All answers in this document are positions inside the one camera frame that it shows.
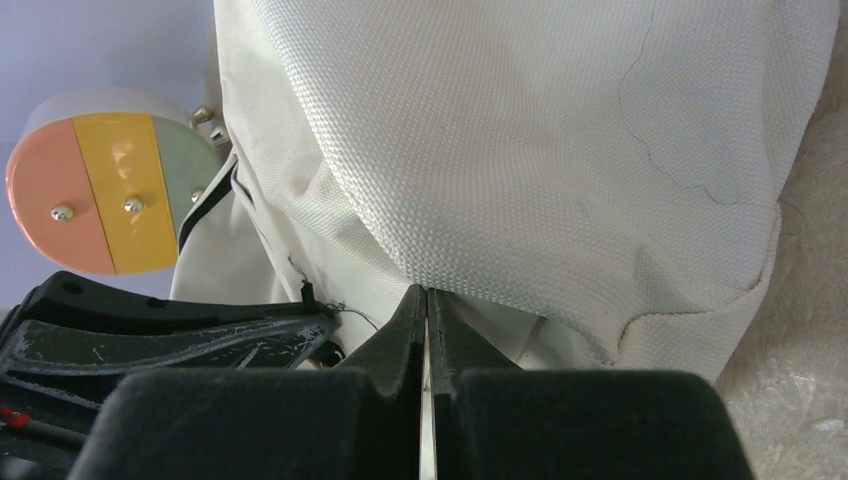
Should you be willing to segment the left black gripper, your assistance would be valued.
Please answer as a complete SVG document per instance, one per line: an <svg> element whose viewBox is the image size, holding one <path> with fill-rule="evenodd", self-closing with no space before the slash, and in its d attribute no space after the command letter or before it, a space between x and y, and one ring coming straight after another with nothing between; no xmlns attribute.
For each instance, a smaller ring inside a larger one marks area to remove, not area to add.
<svg viewBox="0 0 848 480"><path fill-rule="evenodd" d="M70 473L103 402L127 375L176 368L295 368L337 328L317 302L228 305L158 299L60 271L15 307L26 321L1 351L1 466L26 479ZM49 325L224 325L171 335L117 335Z"/></svg>

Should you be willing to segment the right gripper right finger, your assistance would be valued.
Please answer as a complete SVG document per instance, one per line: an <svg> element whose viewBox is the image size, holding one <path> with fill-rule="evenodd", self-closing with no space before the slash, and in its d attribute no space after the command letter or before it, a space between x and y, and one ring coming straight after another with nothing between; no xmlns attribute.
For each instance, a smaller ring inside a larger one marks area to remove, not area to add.
<svg viewBox="0 0 848 480"><path fill-rule="evenodd" d="M440 479L749 479L727 410L702 378L645 370L524 370L428 293Z"/></svg>

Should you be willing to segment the beige canvas backpack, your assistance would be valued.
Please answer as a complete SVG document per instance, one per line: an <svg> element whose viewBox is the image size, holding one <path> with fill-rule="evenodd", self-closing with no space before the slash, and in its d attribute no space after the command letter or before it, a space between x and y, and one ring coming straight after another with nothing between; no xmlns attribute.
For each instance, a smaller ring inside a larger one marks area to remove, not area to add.
<svg viewBox="0 0 848 480"><path fill-rule="evenodd" d="M175 300L412 284L525 368L715 380L768 289L836 1L218 1L233 143Z"/></svg>

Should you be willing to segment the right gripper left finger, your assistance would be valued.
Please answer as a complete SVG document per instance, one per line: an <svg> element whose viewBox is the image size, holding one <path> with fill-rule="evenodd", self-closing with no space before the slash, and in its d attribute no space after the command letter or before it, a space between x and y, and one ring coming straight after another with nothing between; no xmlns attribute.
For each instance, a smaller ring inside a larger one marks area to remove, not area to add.
<svg viewBox="0 0 848 480"><path fill-rule="evenodd" d="M427 293L325 370L136 373L107 398L74 479L415 479Z"/></svg>

